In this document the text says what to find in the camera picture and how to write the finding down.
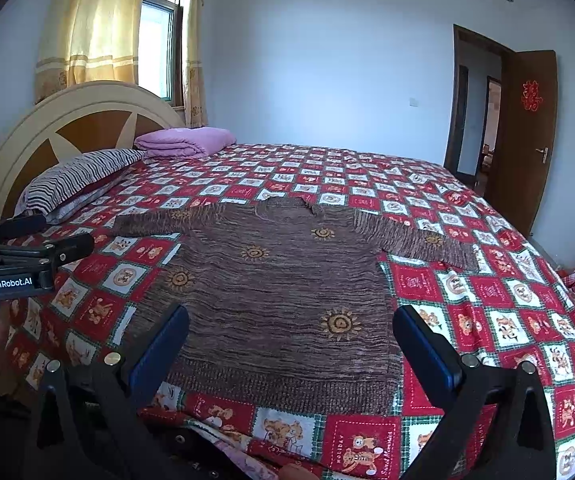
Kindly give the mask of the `brown knitted sweater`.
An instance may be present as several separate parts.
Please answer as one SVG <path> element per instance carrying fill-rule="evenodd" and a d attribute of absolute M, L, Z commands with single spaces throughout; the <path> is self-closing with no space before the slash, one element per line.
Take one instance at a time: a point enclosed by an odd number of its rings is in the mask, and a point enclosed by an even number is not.
<path fill-rule="evenodd" d="M 478 267 L 470 244 L 299 197 L 123 214 L 112 234 L 182 238 L 127 330 L 144 333 L 174 304 L 188 311 L 170 384 L 299 413 L 388 412 L 402 355 L 383 255 Z"/>

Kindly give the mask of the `striped pillow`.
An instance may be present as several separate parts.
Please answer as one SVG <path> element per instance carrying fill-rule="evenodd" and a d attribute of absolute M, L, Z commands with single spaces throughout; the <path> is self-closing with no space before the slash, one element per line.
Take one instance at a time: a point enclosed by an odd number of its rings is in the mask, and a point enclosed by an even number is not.
<path fill-rule="evenodd" d="M 24 188 L 14 216 L 43 214 L 48 224 L 62 223 L 124 179 L 143 155 L 134 148 L 108 148 L 60 162 Z"/>

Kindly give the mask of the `cream wooden headboard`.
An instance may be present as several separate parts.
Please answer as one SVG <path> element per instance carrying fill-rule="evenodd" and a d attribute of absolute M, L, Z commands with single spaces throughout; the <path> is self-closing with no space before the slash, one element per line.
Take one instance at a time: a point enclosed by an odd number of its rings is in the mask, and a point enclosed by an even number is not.
<path fill-rule="evenodd" d="M 0 144 L 0 218 L 44 170 L 86 152 L 132 148 L 146 132 L 184 125 L 183 113 L 135 84 L 92 81 L 49 96 Z"/>

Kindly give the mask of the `purple folded blanket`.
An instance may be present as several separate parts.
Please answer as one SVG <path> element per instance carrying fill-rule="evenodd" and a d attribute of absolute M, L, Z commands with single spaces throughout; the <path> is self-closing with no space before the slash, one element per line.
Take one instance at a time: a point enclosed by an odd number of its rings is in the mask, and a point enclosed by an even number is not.
<path fill-rule="evenodd" d="M 141 134 L 134 146 L 150 156 L 202 158 L 236 142 L 234 134 L 214 127 L 170 128 Z"/>

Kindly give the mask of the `yellow curtain left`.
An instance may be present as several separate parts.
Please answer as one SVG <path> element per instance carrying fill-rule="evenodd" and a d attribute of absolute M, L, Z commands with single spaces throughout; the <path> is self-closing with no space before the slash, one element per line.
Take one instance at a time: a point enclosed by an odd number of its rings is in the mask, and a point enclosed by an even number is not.
<path fill-rule="evenodd" d="M 143 0 L 52 0 L 34 71 L 34 102 L 85 82 L 138 82 Z"/>

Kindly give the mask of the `yellow curtain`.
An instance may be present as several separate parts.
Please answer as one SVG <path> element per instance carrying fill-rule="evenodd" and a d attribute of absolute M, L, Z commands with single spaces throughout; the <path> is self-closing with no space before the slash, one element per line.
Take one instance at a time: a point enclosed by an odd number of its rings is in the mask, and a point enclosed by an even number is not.
<path fill-rule="evenodd" d="M 85 82 L 138 82 L 143 0 L 52 0 L 34 71 L 34 102 Z"/>
<path fill-rule="evenodd" d="M 190 128 L 208 124 L 204 71 L 200 54 L 200 18 L 204 0 L 180 0 L 183 18 L 181 28 L 181 74 L 185 125 Z"/>

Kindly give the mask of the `yellow curtain right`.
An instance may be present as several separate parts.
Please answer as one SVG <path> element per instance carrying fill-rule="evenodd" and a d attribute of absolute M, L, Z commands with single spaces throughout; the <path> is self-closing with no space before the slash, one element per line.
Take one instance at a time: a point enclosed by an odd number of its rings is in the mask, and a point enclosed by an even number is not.
<path fill-rule="evenodd" d="M 200 18 L 204 0 L 180 0 L 183 18 L 181 28 L 181 74 L 185 125 L 190 128 L 208 124 L 204 71 L 200 54 Z"/>

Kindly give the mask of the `red patchwork bed sheet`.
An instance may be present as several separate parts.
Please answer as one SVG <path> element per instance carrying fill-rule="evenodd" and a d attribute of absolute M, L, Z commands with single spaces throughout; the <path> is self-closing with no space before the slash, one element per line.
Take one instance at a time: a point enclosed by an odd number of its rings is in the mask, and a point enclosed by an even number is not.
<path fill-rule="evenodd" d="M 524 361 L 539 370 L 549 404 L 555 474 L 575 478 L 575 300 L 547 260 L 481 197 L 443 168 L 421 160 L 331 148 L 238 144 L 203 159 L 153 159 L 74 218 L 25 245 L 81 232 L 94 254 L 56 278 L 53 295 L 10 305 L 8 357 L 36 388 L 45 364 L 86 364 L 115 350 L 142 318 L 141 301 L 167 278 L 182 242 L 176 234 L 112 237 L 120 214 L 180 210 L 210 203 L 249 204 L 301 196 L 327 207 L 348 206 L 470 244 L 475 270 L 458 270 L 394 254 L 380 255 L 394 304 L 409 304 L 455 349 L 487 365 Z M 156 394 L 161 411 L 186 411 L 230 452 L 244 451 L 252 473 L 302 463 L 325 479 L 396 479 L 431 437 L 441 413 L 406 370 L 382 417 L 361 411 L 332 415 L 281 410 L 268 402 L 236 402 L 192 391 L 168 379 Z"/>

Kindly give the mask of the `window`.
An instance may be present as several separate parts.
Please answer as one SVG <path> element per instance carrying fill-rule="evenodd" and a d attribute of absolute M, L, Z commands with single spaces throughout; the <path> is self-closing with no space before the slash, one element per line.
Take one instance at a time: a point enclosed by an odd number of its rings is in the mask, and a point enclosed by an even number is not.
<path fill-rule="evenodd" d="M 142 0 L 138 33 L 138 84 L 167 102 L 181 106 L 180 0 Z"/>

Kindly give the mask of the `brown wooden door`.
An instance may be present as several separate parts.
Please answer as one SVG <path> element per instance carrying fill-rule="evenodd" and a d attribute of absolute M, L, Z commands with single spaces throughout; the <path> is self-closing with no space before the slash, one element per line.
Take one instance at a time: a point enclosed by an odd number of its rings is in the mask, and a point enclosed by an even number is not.
<path fill-rule="evenodd" d="M 522 84 L 539 82 L 542 106 L 527 112 L 521 102 Z M 550 169 L 557 132 L 557 55 L 552 50 L 511 54 L 501 104 L 501 136 L 493 155 L 485 200 L 524 236 L 537 217 Z M 537 148 L 549 148 L 545 165 Z"/>

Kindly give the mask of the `red paper door decoration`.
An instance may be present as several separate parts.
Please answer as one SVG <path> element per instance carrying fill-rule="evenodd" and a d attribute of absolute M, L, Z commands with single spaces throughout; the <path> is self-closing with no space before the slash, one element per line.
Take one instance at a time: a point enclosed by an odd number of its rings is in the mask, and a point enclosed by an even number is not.
<path fill-rule="evenodd" d="M 527 80 L 522 84 L 521 102 L 524 110 L 537 113 L 543 103 L 537 80 Z"/>

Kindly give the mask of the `dark door frame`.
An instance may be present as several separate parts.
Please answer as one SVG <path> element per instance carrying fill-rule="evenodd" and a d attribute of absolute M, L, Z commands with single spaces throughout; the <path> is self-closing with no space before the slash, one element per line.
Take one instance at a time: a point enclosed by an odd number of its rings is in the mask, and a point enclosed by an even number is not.
<path fill-rule="evenodd" d="M 444 167 L 476 188 L 487 181 L 501 136 L 501 104 L 513 51 L 460 25 L 453 27 L 455 72 Z"/>

